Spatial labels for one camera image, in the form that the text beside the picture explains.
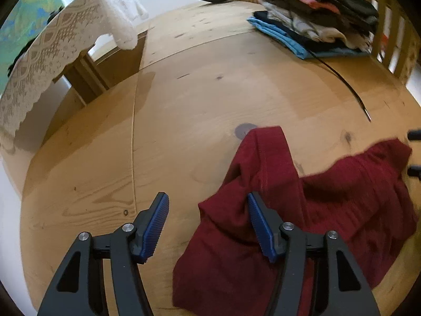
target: white lace tablecloth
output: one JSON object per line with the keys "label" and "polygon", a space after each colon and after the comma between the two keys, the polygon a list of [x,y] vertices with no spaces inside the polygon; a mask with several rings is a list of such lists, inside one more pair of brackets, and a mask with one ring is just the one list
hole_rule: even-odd
{"label": "white lace tablecloth", "polygon": [[74,0],[39,34],[13,69],[0,98],[0,144],[13,148],[20,123],[67,64],[111,34],[125,50],[137,45],[135,25],[148,17],[138,0]]}

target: red cloth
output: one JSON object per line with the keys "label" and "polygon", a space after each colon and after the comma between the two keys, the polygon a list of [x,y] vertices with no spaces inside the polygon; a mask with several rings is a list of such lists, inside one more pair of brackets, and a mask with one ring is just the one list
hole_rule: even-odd
{"label": "red cloth", "polygon": [[316,0],[299,0],[302,3],[305,3],[307,6],[311,7],[312,9],[320,9],[325,8],[330,10],[333,13],[340,14],[340,11],[337,6],[330,2],[318,2]]}
{"label": "red cloth", "polygon": [[[299,178],[280,127],[244,138],[218,192],[199,204],[201,223],[173,272],[173,304],[199,316],[263,315],[276,267],[262,255],[249,221],[247,194],[304,231],[337,230],[371,287],[415,232],[415,215],[401,180],[411,149],[398,139]],[[306,270],[300,316],[309,314],[312,269]]]}

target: metal screw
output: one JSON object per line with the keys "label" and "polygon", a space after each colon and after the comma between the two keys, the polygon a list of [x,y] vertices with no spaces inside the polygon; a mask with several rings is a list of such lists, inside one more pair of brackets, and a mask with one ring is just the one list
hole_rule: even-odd
{"label": "metal screw", "polygon": [[294,224],[292,222],[284,222],[282,223],[282,228],[285,230],[293,230]]}
{"label": "metal screw", "polygon": [[82,232],[79,234],[79,240],[80,241],[85,241],[89,238],[89,233],[87,232]]}
{"label": "metal screw", "polygon": [[328,231],[328,237],[335,240],[338,238],[338,233],[334,230],[330,230]]}
{"label": "metal screw", "polygon": [[134,226],[131,223],[126,223],[122,227],[124,232],[131,232],[134,229]]}

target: colorful painting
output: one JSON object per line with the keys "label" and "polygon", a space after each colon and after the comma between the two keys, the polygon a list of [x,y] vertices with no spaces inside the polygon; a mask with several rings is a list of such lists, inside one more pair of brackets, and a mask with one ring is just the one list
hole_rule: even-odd
{"label": "colorful painting", "polygon": [[8,81],[8,67],[20,50],[47,25],[62,0],[19,0],[0,28],[0,95]]}

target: wooden table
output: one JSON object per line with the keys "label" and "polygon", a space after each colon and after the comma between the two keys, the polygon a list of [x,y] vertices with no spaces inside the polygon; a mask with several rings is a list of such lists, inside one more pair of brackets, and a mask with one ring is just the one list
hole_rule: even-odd
{"label": "wooden table", "polygon": [[[140,72],[81,110],[36,154],[21,222],[24,273],[36,308],[78,233],[111,232],[165,191],[167,223],[140,271],[155,315],[189,315],[172,306],[172,270],[199,224],[197,203],[226,174],[242,123],[281,125],[301,176],[380,139],[404,141],[408,129],[421,125],[421,108],[377,62],[327,60],[364,100],[369,123],[337,77],[249,26],[246,17],[259,9],[247,2],[198,4],[150,21]],[[411,146],[410,162],[421,163],[420,145]],[[405,181],[419,212],[421,184]],[[374,289],[383,316],[420,272],[420,241],[417,231]],[[109,278],[106,289],[116,315]]]}

